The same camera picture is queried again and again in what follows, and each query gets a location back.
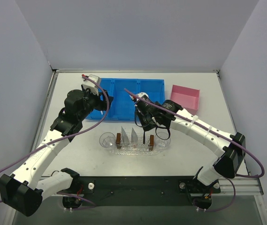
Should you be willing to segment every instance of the pink box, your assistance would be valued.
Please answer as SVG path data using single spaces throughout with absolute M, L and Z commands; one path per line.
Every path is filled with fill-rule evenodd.
M 200 90 L 173 85 L 170 99 L 195 115 L 198 110 L 199 94 Z

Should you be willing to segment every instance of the white table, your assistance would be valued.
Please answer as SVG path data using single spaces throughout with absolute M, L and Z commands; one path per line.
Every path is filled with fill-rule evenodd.
M 64 100 L 70 90 L 81 89 L 82 73 L 59 73 L 54 87 L 53 97 L 47 113 L 42 138 L 50 125 L 64 107 Z M 200 89 L 200 103 L 197 115 L 206 123 L 234 134 L 235 130 L 228 108 L 214 73 L 93 73 L 102 78 L 140 78 L 164 79 L 165 97 L 171 95 L 172 85 Z M 83 129 L 96 121 L 84 120 Z M 198 169 L 211 162 L 216 156 L 202 144 L 178 131 L 171 131 L 170 147 L 156 156 L 120 156 L 109 153 L 99 144 L 104 132 L 116 134 L 121 126 L 131 132 L 132 127 L 138 133 L 142 128 L 133 122 L 103 122 L 95 129 L 77 136 L 53 160 L 44 172 L 50 176 L 54 170 L 68 167 L 81 176 L 172 176 L 195 175 Z M 247 174 L 245 163 L 239 173 Z

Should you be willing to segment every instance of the blue plastic container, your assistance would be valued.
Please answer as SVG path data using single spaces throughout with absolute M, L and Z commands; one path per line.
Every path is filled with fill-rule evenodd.
M 100 85 L 114 97 L 105 120 L 134 121 L 134 102 L 124 88 L 134 94 L 146 92 L 153 102 L 162 104 L 165 101 L 164 80 L 102 78 Z M 102 117 L 99 111 L 94 110 L 87 119 L 100 120 Z

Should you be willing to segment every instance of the gray wall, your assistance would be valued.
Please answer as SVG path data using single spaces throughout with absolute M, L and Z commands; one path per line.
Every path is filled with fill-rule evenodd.
M 51 74 L 15 1 L 0 0 L 0 169 L 30 151 Z
M 261 179 L 267 204 L 267 0 L 260 0 L 228 59 L 221 82 L 238 131 L 263 163 Z M 253 174 L 260 172 L 248 159 Z
M 53 68 L 219 69 L 258 0 L 16 0 Z

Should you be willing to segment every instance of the purple cable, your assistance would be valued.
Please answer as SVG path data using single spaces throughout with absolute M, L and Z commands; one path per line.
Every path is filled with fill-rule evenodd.
M 145 102 L 145 103 L 147 103 L 147 104 L 150 104 L 150 105 L 152 105 L 152 106 L 154 106 L 154 107 L 156 107 L 156 108 L 158 108 L 158 109 L 161 109 L 161 110 L 164 110 L 164 111 L 166 111 L 166 112 L 168 112 L 168 113 L 171 113 L 172 115 L 177 116 L 177 117 L 179 117 L 179 118 L 181 118 L 181 119 L 183 119 L 183 120 L 186 120 L 186 121 L 188 121 L 188 122 L 192 122 L 191 119 L 188 119 L 188 118 L 186 118 L 186 117 L 183 117 L 183 116 L 181 116 L 181 115 L 178 115 L 178 114 L 175 113 L 175 112 L 172 112 L 172 111 L 170 111 L 170 110 L 168 110 L 168 109 L 162 108 L 162 107 L 160 107 L 160 106 L 158 106 L 158 105 L 155 105 L 155 104 L 153 104 L 153 103 L 151 103 L 151 102 L 146 101 L 145 99 L 143 99 L 143 98 L 141 98 L 141 97 L 139 97 L 139 96 L 137 96 L 137 95 L 131 93 L 131 92 L 130 92 L 129 90 L 127 90 L 126 88 L 124 88 L 124 90 L 125 90 L 129 95 L 131 95 L 132 97 L 135 97 L 135 98 L 137 98 L 137 99 L 139 99 L 139 100 L 141 100 L 141 101 L 143 101 L 143 102 Z M 208 128 L 206 128 L 205 126 L 203 126 L 202 124 L 200 124 L 200 123 L 198 123 L 198 122 L 194 122 L 194 124 L 196 124 L 197 126 L 201 127 L 202 129 L 205 129 L 206 131 L 209 130 Z M 238 146 L 239 148 L 241 148 L 244 152 L 246 152 L 249 156 L 251 156 L 251 157 L 258 163 L 258 165 L 259 165 L 260 168 L 261 168 L 261 174 L 260 174 L 260 175 L 249 176 L 249 175 L 236 174 L 236 176 L 238 176 L 238 177 L 247 177 L 247 178 L 260 178 L 260 177 L 262 177 L 262 176 L 265 175 L 265 168 L 264 168 L 263 164 L 262 164 L 262 163 L 261 163 L 261 162 L 260 162 L 260 161 L 259 161 L 259 160 L 258 160 L 258 159 L 257 159 L 251 152 L 250 152 L 250 151 L 248 151 L 248 150 L 247 150 L 246 148 L 244 148 L 242 145 L 236 143 L 235 141 L 233 141 L 233 140 L 231 140 L 231 139 L 229 139 L 229 138 L 227 138 L 227 137 L 225 137 L 225 136 L 223 136 L 223 135 L 221 135 L 221 134 L 218 134 L 218 133 L 215 132 L 215 131 L 209 130 L 209 132 L 212 133 L 212 134 L 214 134 L 214 135 L 216 135 L 216 136 L 219 136 L 219 137 L 223 138 L 224 140 L 226 140 L 226 141 L 228 141 L 228 142 L 230 142 L 230 143 L 232 143 L 232 144 Z
M 218 208 L 218 209 L 215 209 L 215 210 L 205 210 L 205 212 L 218 212 L 218 211 L 221 211 L 221 210 L 223 210 L 223 209 L 226 209 L 226 208 L 228 208 L 228 207 L 230 207 L 233 203 L 234 203 L 234 201 L 235 201 L 235 199 L 236 199 L 236 188 L 235 188 L 235 185 L 233 184 L 233 182 L 230 180 L 230 179 L 228 179 L 228 178 L 226 178 L 226 177 L 224 177 L 226 180 L 228 180 L 230 183 L 231 183 L 231 185 L 232 185 L 232 187 L 233 187 L 233 197 L 232 197 L 232 200 L 231 200 L 231 202 L 228 204 L 228 205 L 225 205 L 225 206 L 222 206 L 222 207 L 220 207 L 220 208 Z M 196 206 L 196 207 L 198 207 L 196 204 L 195 204 L 195 201 L 196 199 L 194 198 L 193 199 L 193 205 L 194 206 Z
M 92 204 L 93 206 L 86 206 L 86 207 L 80 207 L 80 208 L 77 208 L 77 209 L 72 209 L 72 211 L 74 210 L 86 210 L 86 209 L 92 209 L 92 208 L 95 208 L 96 207 L 96 204 L 88 199 L 85 199 L 85 198 L 82 198 L 80 196 L 76 196 L 76 195 L 71 195 L 71 194 L 66 194 L 66 193 L 62 193 L 62 192 L 58 192 L 57 193 L 58 195 L 67 195 L 67 196 L 70 196 L 70 197 L 73 197 L 73 198 L 79 198 L 87 203 L 90 203 Z
M 99 85 L 98 83 L 96 83 L 95 81 L 93 81 L 93 80 L 87 78 L 85 75 L 83 75 L 82 77 L 83 77 L 83 79 L 88 80 L 88 81 L 92 82 L 93 84 L 95 84 L 95 85 L 102 91 L 102 93 L 103 93 L 103 95 L 104 95 L 104 97 L 105 97 L 105 100 L 106 100 L 106 112 L 105 112 L 103 118 L 102 118 L 98 123 L 94 124 L 93 126 L 91 126 L 91 127 L 88 128 L 88 129 L 85 129 L 85 130 L 83 130 L 83 131 L 81 131 L 81 132 L 78 132 L 78 133 L 76 133 L 76 134 L 72 134 L 72 135 L 68 135 L 68 136 L 64 136 L 64 137 L 58 138 L 58 139 L 56 139 L 56 140 L 53 140 L 53 141 L 51 141 L 51 142 L 48 142 L 47 144 L 42 145 L 41 147 L 39 147 L 39 148 L 35 149 L 34 151 L 32 151 L 31 153 L 27 154 L 26 156 L 23 156 L 22 158 L 20 158 L 20 159 L 17 160 L 16 162 L 11 163 L 10 165 L 8 165 L 8 166 L 6 166 L 6 167 L 0 169 L 0 173 L 3 172 L 3 171 L 5 171 L 5 170 L 7 170 L 8 168 L 10 168 L 10 167 L 16 165 L 17 163 L 21 162 L 22 160 L 28 158 L 28 157 L 31 156 L 32 154 L 35 154 L 36 152 L 38 152 L 38 151 L 40 151 L 41 149 L 45 148 L 47 145 L 51 145 L 51 144 L 53 144 L 53 143 L 62 141 L 62 140 L 67 139 L 67 138 L 69 138 L 69 137 L 74 137 L 74 136 L 81 135 L 81 134 L 83 134 L 83 133 L 86 133 L 86 132 L 90 131 L 91 129 L 97 127 L 97 126 L 98 126 L 98 125 L 105 119 L 105 117 L 106 117 L 106 115 L 107 115 L 107 113 L 108 113 L 108 111 L 109 111 L 109 109 L 110 109 L 110 102 L 109 102 L 109 98 L 108 98 L 108 96 L 106 95 L 105 91 L 102 89 L 102 87 L 100 87 L 100 85 Z

